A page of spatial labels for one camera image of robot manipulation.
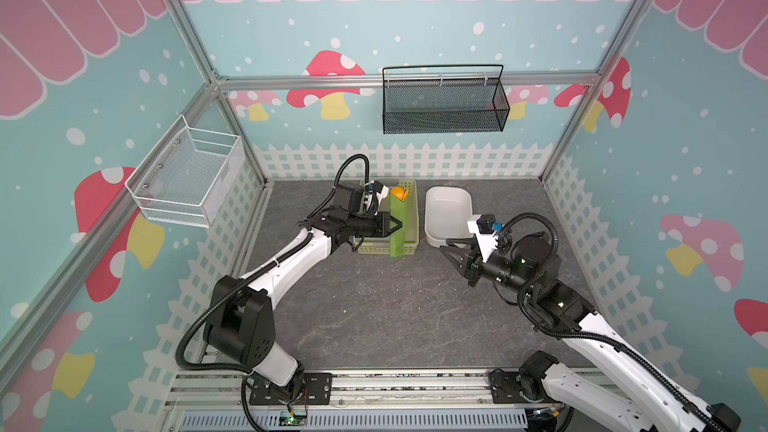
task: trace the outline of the black mounting plate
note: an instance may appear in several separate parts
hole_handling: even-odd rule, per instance
[[[309,389],[306,395],[306,404],[330,404],[332,382],[333,374],[304,374],[304,385]],[[284,405],[273,397],[271,388],[259,387],[258,384],[251,390],[248,402],[251,405]],[[301,408],[303,405],[304,399],[301,399],[293,407]]]
[[[557,402],[553,398],[544,397],[543,399],[531,402],[520,394],[522,387],[518,382],[519,372],[496,369],[488,373],[488,380],[491,383],[491,396],[494,404],[536,404],[545,402],[551,404]]]

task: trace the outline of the orange object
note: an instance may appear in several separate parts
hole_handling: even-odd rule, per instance
[[[403,202],[406,200],[406,197],[408,197],[408,194],[411,193],[410,190],[403,190],[402,187],[395,187],[391,191],[389,191],[390,194],[397,197],[400,202]]]

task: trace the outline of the white container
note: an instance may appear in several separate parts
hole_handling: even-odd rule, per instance
[[[179,116],[125,186],[148,220],[209,227],[244,162],[239,136]]]
[[[467,220],[472,216],[472,196],[463,188],[432,187],[427,191],[424,232],[433,247],[447,238],[470,238]]]

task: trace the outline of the plastic basket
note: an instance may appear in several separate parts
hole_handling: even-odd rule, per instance
[[[179,116],[125,186],[147,220],[209,227],[244,162],[239,136]]]
[[[432,73],[414,73],[416,68]],[[509,102],[502,86],[503,71],[504,66],[495,64],[384,67],[384,133],[504,130]]]
[[[416,253],[418,245],[418,193],[416,190],[416,181],[407,179],[381,180],[379,182],[389,187],[402,187],[409,190],[408,194],[408,217],[406,218],[406,255]],[[389,211],[389,196],[384,199],[384,203],[379,206],[379,212]],[[366,237],[357,251],[359,254],[389,255],[389,237]]]

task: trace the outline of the white basin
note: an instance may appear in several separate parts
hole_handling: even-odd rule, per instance
[[[467,220],[472,215],[472,196],[459,187],[432,187],[427,191],[424,232],[433,247],[447,238],[470,238]]]

